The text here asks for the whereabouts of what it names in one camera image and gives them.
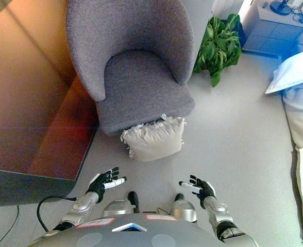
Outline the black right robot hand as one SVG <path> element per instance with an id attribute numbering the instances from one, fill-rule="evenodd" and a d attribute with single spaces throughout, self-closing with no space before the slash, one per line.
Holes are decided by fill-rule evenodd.
<path id="1" fill-rule="evenodd" d="M 184 181 L 179 181 L 179 185 L 182 188 L 188 189 L 192 194 L 196 195 L 200 200 L 200 205 L 202 209 L 206 209 L 204 206 L 204 199 L 207 197 L 214 197 L 215 190 L 209 182 L 201 180 L 199 177 L 190 175 L 190 180 L 188 183 Z"/>

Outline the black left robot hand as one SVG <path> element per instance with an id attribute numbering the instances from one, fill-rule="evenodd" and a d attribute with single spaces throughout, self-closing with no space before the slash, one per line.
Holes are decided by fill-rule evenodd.
<path id="1" fill-rule="evenodd" d="M 126 182 L 126 177 L 118 178 L 118 175 L 119 167 L 114 167 L 104 173 L 98 173 L 90 181 L 87 192 L 93 192 L 98 195 L 98 200 L 95 202 L 95 204 L 98 204 L 102 201 L 105 190 L 117 187 Z"/>

